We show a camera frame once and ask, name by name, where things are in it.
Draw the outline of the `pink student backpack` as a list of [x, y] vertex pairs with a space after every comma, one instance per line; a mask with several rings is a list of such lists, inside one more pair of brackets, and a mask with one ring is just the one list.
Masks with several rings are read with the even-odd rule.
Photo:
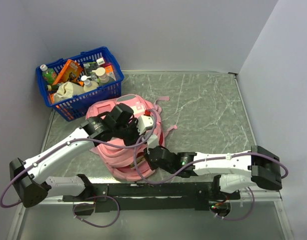
[[[127, 94], [114, 99], [98, 101], [89, 107], [85, 118], [88, 119], [104, 112], [110, 112], [113, 107], [120, 103], [131, 107], [136, 118], [143, 115], [146, 110], [154, 109], [157, 117], [157, 124], [153, 134], [158, 136], [159, 144], [161, 146], [165, 146], [165, 137], [167, 137], [169, 132], [178, 128], [176, 125], [172, 125], [166, 131], [163, 131], [162, 120], [160, 117], [162, 108], [156, 101], [150, 102], [136, 94]], [[144, 149], [146, 146], [146, 144], [143, 144], [141, 147], [139, 147], [136, 152], [136, 157], [144, 155]], [[100, 144], [92, 148], [91, 152], [100, 156], [104, 165], [113, 175], [113, 177], [129, 182], [136, 182], [142, 179], [135, 168], [130, 169], [130, 164], [134, 162], [134, 150], [132, 148], [122, 149]], [[155, 172], [154, 170], [150, 169], [149, 164], [146, 161], [138, 166], [138, 168], [145, 178], [148, 178]]]

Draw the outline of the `floral pink notebook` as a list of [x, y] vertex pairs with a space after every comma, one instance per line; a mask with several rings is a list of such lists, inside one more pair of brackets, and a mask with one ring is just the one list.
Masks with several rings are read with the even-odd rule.
[[[143, 164], [144, 162], [146, 161], [145, 157], [142, 155], [142, 156], [138, 156], [136, 158], [136, 163], [138, 166], [140, 166], [141, 164]], [[130, 165], [129, 165], [130, 169], [134, 169], [135, 168], [135, 163], [132, 162]]]

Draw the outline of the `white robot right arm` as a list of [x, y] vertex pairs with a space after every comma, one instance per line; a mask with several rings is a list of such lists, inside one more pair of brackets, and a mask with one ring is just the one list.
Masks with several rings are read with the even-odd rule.
[[156, 146], [145, 149], [144, 157], [151, 170], [162, 169], [177, 177], [214, 175], [211, 192], [217, 199], [253, 186], [269, 191], [280, 191], [283, 187], [279, 157], [258, 145], [226, 154], [173, 153]]

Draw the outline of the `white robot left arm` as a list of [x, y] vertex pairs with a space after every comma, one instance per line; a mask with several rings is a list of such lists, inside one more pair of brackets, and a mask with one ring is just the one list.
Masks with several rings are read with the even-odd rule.
[[111, 139], [123, 140], [122, 148], [130, 149], [153, 125], [154, 119], [150, 115], [136, 117], [132, 108], [120, 103], [111, 111], [89, 117], [48, 150], [24, 161], [19, 158], [12, 160], [9, 164], [10, 180], [20, 203], [30, 208], [47, 197], [61, 194], [87, 201], [93, 193], [88, 179], [78, 175], [54, 178], [52, 174], [57, 168], [100, 144], [110, 145]]

